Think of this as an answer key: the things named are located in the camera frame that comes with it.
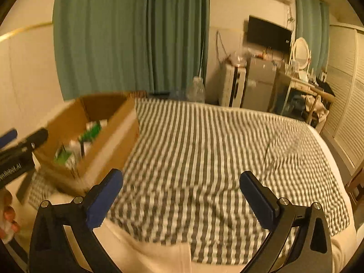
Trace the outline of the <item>person left hand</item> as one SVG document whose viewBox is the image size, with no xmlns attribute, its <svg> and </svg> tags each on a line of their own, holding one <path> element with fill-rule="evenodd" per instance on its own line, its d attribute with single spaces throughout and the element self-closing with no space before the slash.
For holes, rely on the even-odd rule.
<svg viewBox="0 0 364 273">
<path fill-rule="evenodd" d="M 1 189 L 1 241 L 3 244 L 9 243 L 14 235 L 20 232 L 20 225 L 16 222 L 16 212 L 12 208 L 12 194 L 6 189 Z"/>
</svg>

